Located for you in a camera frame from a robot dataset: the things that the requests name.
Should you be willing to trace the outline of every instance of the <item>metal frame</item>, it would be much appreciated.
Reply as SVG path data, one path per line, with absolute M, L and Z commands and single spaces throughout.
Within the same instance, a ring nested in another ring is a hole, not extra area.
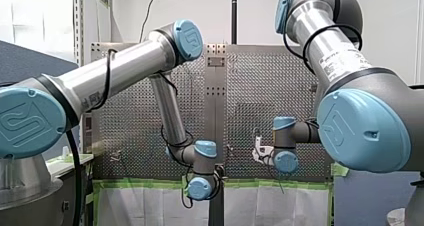
M 225 44 L 207 44 L 205 48 L 205 136 L 217 145 L 216 167 L 224 167 L 224 131 L 226 116 L 227 58 Z M 209 202 L 209 226 L 224 225 L 224 188 Z

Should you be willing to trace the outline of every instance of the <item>robotic arm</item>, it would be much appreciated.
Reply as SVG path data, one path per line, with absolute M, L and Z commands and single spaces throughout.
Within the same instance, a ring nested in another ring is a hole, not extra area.
M 356 0 L 279 1 L 277 32 L 304 48 L 319 80 L 321 143 L 335 161 L 351 169 L 423 171 L 419 110 L 424 101 L 417 100 L 422 91 L 411 90 L 394 72 L 372 66 L 355 48 L 354 32 L 343 25 L 361 31 Z M 290 122 L 281 128 L 294 124 L 293 118 L 283 119 Z
M 0 212 L 51 188 L 41 153 L 77 126 L 83 113 L 149 76 L 172 145 L 169 152 L 194 165 L 188 193 L 195 200 L 208 199 L 215 187 L 215 143 L 184 145 L 188 140 L 175 93 L 157 74 L 168 78 L 170 70 L 197 59 L 202 50 L 198 28 L 181 20 L 150 32 L 141 44 L 59 77 L 42 75 L 0 89 Z

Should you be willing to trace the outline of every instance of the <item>green tape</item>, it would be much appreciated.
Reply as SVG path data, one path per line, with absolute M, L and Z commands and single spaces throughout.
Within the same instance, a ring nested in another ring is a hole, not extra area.
M 331 164 L 331 175 L 333 175 L 334 177 L 346 177 L 348 173 L 348 168 L 338 163 Z
M 101 181 L 101 180 L 93 180 L 94 225 L 96 225 L 96 226 L 97 226 L 97 222 L 98 222 L 100 190 L 102 189 L 99 181 Z
M 93 202 L 93 200 L 94 200 L 93 196 L 94 195 L 92 193 L 85 196 L 85 204 L 89 204 L 89 203 Z
M 225 188 L 258 188 L 258 187 L 280 187 L 278 180 L 263 179 L 227 179 L 225 180 Z M 328 222 L 331 223 L 331 205 L 333 200 L 333 183 L 308 183 L 296 181 L 281 181 L 283 188 L 300 188 L 310 190 L 329 190 L 328 205 Z M 182 181 L 155 180 L 155 179 L 107 179 L 93 180 L 94 187 L 94 225 L 98 222 L 98 205 L 99 196 L 102 189 L 116 188 L 149 188 L 149 189 L 181 189 L 185 187 L 185 177 Z
M 156 189 L 181 189 L 185 187 L 185 178 L 180 181 L 154 180 L 154 179 L 117 179 L 117 180 L 94 180 L 93 184 L 98 188 L 156 188 Z M 226 188 L 257 188 L 279 187 L 277 180 L 263 179 L 228 179 L 225 181 Z M 311 190 L 327 190 L 329 183 L 307 183 L 296 181 L 281 181 L 284 188 L 302 188 Z

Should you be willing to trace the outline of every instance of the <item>metal bracket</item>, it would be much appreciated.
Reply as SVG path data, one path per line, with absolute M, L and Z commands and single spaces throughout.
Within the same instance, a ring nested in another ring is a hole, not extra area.
M 274 166 L 274 160 L 271 158 L 274 147 L 262 146 L 261 141 L 262 136 L 256 136 L 255 148 L 252 151 L 253 159 L 258 163 Z

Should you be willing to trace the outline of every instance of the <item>metal pole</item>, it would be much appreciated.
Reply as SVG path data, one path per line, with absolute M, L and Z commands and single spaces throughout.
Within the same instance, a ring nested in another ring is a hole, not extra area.
M 237 44 L 237 0 L 232 0 L 231 5 L 231 44 Z
M 216 172 L 219 177 L 225 176 L 224 167 L 222 165 L 215 166 Z M 224 183 L 219 185 L 219 193 L 214 199 L 209 201 L 209 226 L 223 226 L 224 225 Z

